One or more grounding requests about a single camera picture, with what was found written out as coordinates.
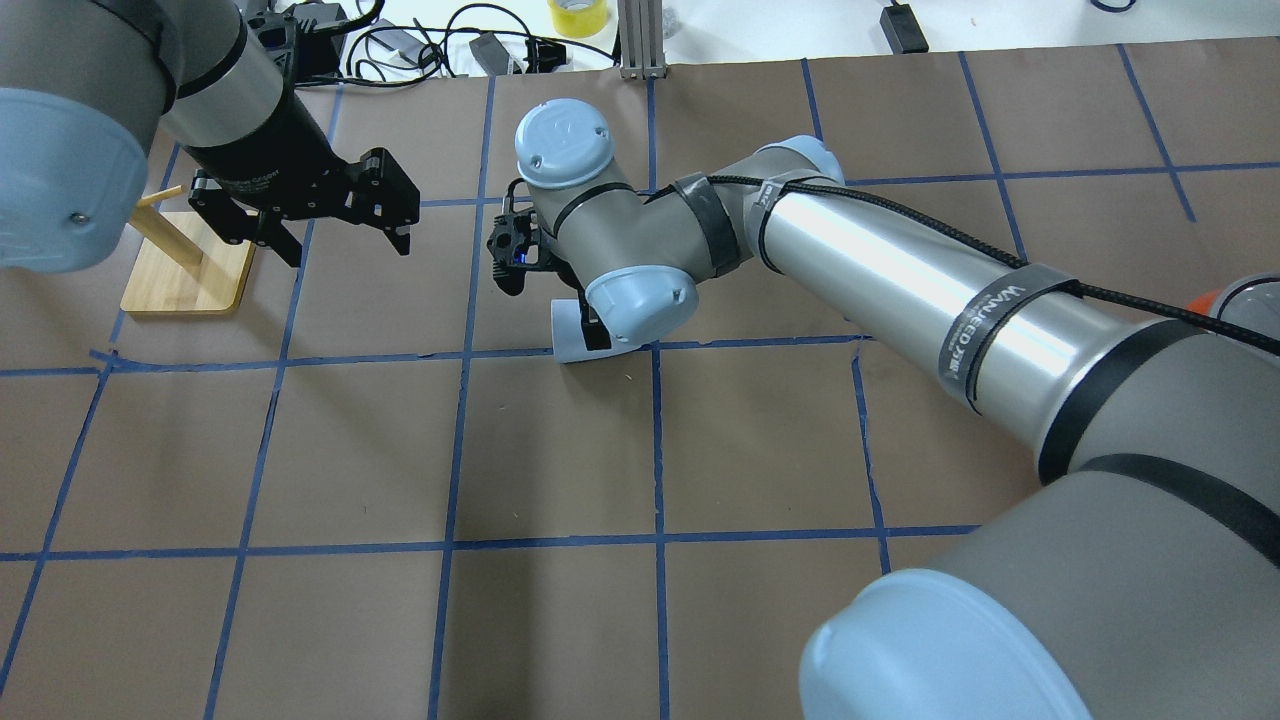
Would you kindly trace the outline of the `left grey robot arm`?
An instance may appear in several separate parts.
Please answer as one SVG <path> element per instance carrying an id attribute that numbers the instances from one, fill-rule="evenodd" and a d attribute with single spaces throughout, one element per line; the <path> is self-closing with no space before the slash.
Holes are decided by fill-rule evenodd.
<path id="1" fill-rule="evenodd" d="M 300 101 L 332 79 L 343 35 L 375 14 L 265 1 L 5 1 L 3 265 L 79 272 L 111 255 L 164 131 L 198 167 L 189 205 L 216 237 L 291 266 L 288 224 L 335 218 L 399 255 L 420 192 L 385 149 L 347 161 Z"/>

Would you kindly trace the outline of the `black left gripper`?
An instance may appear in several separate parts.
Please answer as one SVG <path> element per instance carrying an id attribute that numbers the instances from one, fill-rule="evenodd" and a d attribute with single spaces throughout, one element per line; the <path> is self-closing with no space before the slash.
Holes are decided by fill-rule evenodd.
<path id="1" fill-rule="evenodd" d="M 337 155 L 294 95 L 243 138 L 187 152 L 198 167 L 188 204 L 225 243 L 268 247 L 298 269 L 302 243 L 285 222 L 335 218 L 379 229 L 399 256 L 411 252 L 416 183 L 388 149 L 370 149 L 357 161 Z"/>

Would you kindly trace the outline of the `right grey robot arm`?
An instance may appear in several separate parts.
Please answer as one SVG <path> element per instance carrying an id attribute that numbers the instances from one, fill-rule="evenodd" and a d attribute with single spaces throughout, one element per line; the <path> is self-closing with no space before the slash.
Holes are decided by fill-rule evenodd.
<path id="1" fill-rule="evenodd" d="M 1275 719 L 1277 334 L 1102 290 L 849 188 L 795 136 L 641 199 L 605 118 L 515 132 L 588 350 L 646 345 L 750 259 L 1030 446 L 1041 489 L 808 641 L 808 719 Z"/>

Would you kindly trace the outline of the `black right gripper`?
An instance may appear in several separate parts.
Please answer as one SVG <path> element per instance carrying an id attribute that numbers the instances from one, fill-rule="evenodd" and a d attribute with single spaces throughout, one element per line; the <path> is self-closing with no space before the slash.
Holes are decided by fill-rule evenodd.
<path id="1" fill-rule="evenodd" d="M 563 284 L 575 291 L 585 291 L 571 264 L 562 256 L 557 237 L 545 227 L 538 228 L 538 265 L 541 272 L 554 273 Z M 611 333 L 603 320 L 580 293 L 580 331 L 588 352 L 603 352 L 613 348 Z"/>

